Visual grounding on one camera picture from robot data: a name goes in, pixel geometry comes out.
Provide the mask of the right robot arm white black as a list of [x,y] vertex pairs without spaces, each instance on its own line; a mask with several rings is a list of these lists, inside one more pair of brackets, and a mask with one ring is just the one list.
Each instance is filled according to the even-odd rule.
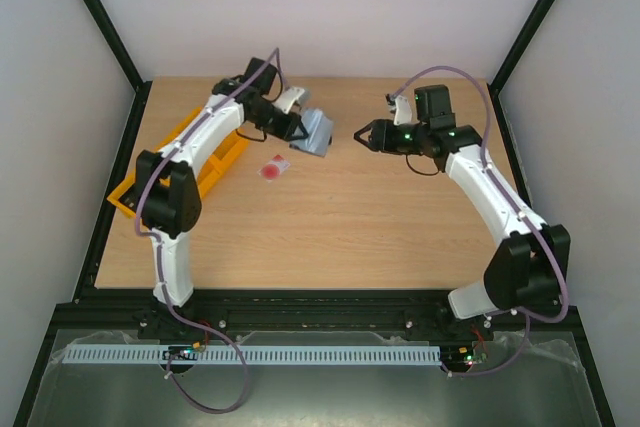
[[419,87],[414,98],[388,97],[391,119],[375,119],[355,132],[373,152],[425,156],[466,194],[485,222],[496,251],[482,278],[452,290],[436,314],[445,337],[460,337],[471,318],[522,312],[547,323],[567,314],[570,236],[536,214],[506,181],[474,127],[459,126],[444,85]]

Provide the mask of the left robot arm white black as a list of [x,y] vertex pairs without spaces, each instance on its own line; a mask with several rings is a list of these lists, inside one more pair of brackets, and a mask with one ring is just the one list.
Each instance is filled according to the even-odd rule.
[[285,87],[268,100],[276,66],[253,58],[241,76],[225,78],[194,120],[157,152],[144,150],[136,159],[134,228],[151,240],[156,299],[167,307],[184,306],[193,295],[189,261],[190,231],[202,210],[197,177],[205,162],[222,142],[245,122],[267,136],[286,142],[305,140],[310,128],[295,112],[309,92]]

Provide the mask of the dark blue card holder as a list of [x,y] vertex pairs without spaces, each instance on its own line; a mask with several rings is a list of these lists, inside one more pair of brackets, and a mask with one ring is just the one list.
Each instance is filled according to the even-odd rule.
[[304,153],[325,157],[332,142],[334,121],[321,109],[306,109],[301,116],[302,126],[308,136],[289,142],[289,147]]

